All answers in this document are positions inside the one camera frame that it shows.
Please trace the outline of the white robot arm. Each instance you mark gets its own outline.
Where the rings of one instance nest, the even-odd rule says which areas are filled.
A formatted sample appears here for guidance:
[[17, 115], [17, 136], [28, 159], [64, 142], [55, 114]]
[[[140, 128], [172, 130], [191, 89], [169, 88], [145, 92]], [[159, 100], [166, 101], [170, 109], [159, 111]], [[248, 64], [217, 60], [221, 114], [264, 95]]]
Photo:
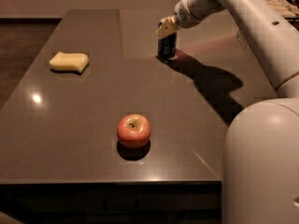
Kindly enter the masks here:
[[180, 0], [157, 36], [223, 9], [277, 96], [244, 109], [228, 129], [222, 224], [299, 224], [299, 31], [264, 0]]

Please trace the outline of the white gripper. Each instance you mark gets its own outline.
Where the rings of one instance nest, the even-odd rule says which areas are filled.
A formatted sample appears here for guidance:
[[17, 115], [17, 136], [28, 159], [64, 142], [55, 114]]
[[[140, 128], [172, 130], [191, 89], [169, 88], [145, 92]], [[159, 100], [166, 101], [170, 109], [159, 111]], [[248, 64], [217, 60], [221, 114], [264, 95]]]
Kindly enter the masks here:
[[217, 0], [180, 0], [175, 8], [175, 16], [163, 18], [156, 31], [158, 38], [166, 38], [180, 28], [192, 28], [209, 15], [223, 11]]

